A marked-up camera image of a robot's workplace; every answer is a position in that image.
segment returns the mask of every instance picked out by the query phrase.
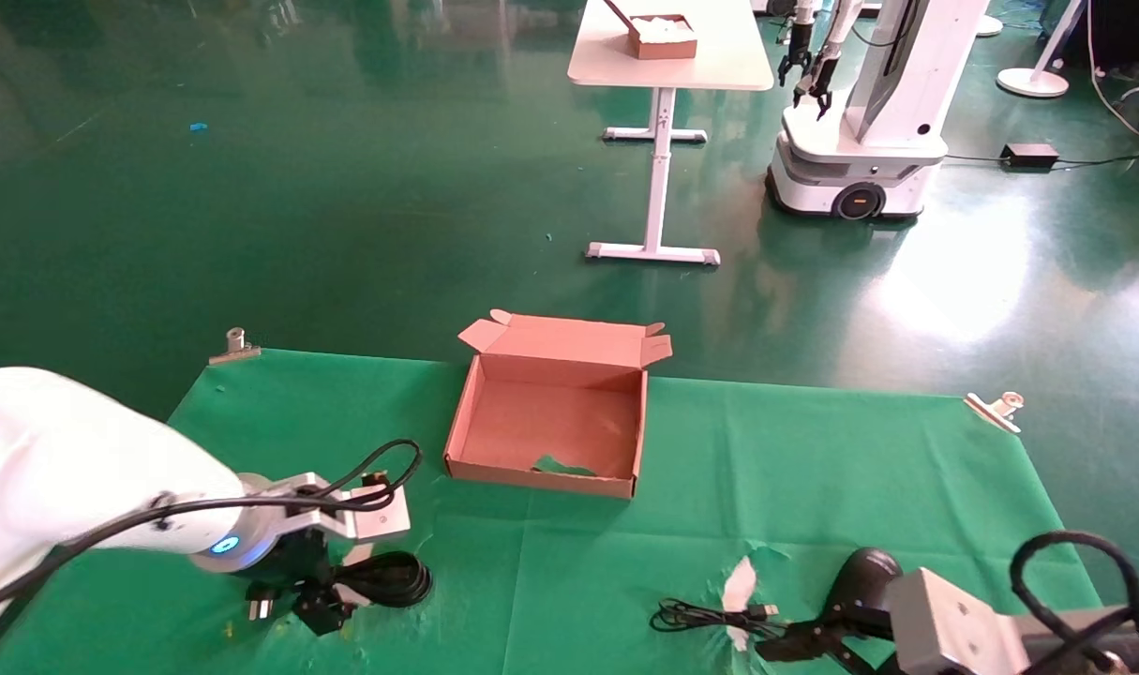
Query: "table leg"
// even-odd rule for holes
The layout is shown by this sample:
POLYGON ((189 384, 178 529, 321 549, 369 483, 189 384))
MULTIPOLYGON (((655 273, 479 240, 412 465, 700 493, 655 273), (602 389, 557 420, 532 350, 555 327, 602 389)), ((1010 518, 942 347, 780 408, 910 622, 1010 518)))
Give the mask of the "table leg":
POLYGON ((719 252, 714 248, 662 247, 659 236, 665 228, 665 196, 669 189, 669 142, 672 137, 673 102, 675 89, 654 89, 655 116, 652 120, 654 145, 652 146, 652 184, 648 189, 648 222, 645 227, 645 242, 603 244, 591 241, 585 255, 590 257, 634 257, 644 261, 671 261, 680 263, 719 264, 719 252))
MULTIPOLYGON (((608 126, 603 132, 604 141, 652 141, 656 126, 656 90, 652 90, 652 106, 648 110, 648 127, 638 129, 633 126, 608 126)), ((672 129, 670 121, 670 139, 672 141, 706 142, 707 132, 702 129, 672 129)))

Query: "green cloth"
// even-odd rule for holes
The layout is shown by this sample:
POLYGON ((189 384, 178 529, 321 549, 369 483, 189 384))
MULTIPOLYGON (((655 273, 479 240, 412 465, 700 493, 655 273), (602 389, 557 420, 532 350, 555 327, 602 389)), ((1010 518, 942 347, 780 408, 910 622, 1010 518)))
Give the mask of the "green cloth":
POLYGON ((566 474, 570 476, 598 476, 593 470, 588 470, 584 466, 560 464, 552 455, 544 455, 535 460, 532 466, 534 470, 542 470, 544 474, 566 474))
MULTIPOLYGON (((652 632, 656 601, 714 606, 749 555, 755 598, 810 619, 849 552, 875 545, 1018 611, 1011 552, 1062 525, 1019 441, 954 397, 653 379, 634 500, 453 480, 441 455, 464 377, 453 364, 265 349, 207 368, 171 420, 231 469, 270 478, 335 478, 413 437, 426 461, 405 488, 413 527, 394 546, 435 574, 421 606, 359 610, 317 640, 294 616, 248 624, 233 577, 178 555, 95 551, 36 599, 0 673, 745 672, 719 628, 652 632)), ((1071 550, 1038 557, 1027 577, 1054 608, 1097 603, 1071 550)))

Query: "cardboard box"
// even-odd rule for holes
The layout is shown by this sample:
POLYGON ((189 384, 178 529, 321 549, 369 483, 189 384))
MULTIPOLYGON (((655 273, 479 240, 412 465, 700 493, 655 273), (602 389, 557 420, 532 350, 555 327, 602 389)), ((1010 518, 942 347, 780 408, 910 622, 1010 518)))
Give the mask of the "cardboard box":
POLYGON ((698 52, 697 38, 681 40, 677 42, 654 42, 650 35, 642 34, 638 28, 637 18, 652 20, 652 18, 666 18, 666 20, 683 23, 694 34, 694 26, 686 20, 681 14, 629 14, 624 13, 613 0, 604 0, 623 25, 628 26, 628 46, 632 48, 632 53, 638 59, 693 59, 698 52))
POLYGON ((663 323, 492 311, 460 337, 469 365, 444 450, 452 478, 632 499, 647 364, 672 354, 663 323))

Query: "metal bracket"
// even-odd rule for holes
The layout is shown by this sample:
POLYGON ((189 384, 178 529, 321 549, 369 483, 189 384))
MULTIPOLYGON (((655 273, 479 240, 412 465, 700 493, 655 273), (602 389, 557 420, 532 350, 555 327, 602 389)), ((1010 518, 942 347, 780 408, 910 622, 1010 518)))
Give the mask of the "metal bracket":
POLYGON ((1015 411, 1023 406, 1023 396, 1019 396, 1019 394, 1006 392, 1001 398, 989 403, 989 405, 977 394, 968 394, 965 396, 965 402, 976 414, 980 414, 986 422, 993 423, 994 427, 1013 434, 1019 431, 1015 422, 1011 422, 1011 419, 1015 419, 1015 411))
POLYGON ((261 347, 244 341, 244 329, 236 327, 227 332, 227 351, 218 357, 210 357, 211 364, 236 362, 240 359, 260 357, 261 347))

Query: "table foot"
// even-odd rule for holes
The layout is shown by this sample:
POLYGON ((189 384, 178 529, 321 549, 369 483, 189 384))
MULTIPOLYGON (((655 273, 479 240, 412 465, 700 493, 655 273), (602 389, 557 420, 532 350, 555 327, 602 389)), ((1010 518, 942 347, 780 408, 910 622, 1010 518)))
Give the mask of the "table foot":
MULTIPOLYGON (((604 141, 652 141, 654 133, 650 129, 637 129, 633 126, 608 126, 603 132, 604 141)), ((671 141, 706 142, 707 132, 702 129, 674 129, 670 133, 671 141)))
POLYGON ((603 244, 591 241, 587 257, 631 257, 638 261, 665 261, 673 263, 698 263, 719 265, 719 252, 714 248, 659 247, 654 252, 638 244, 603 244))

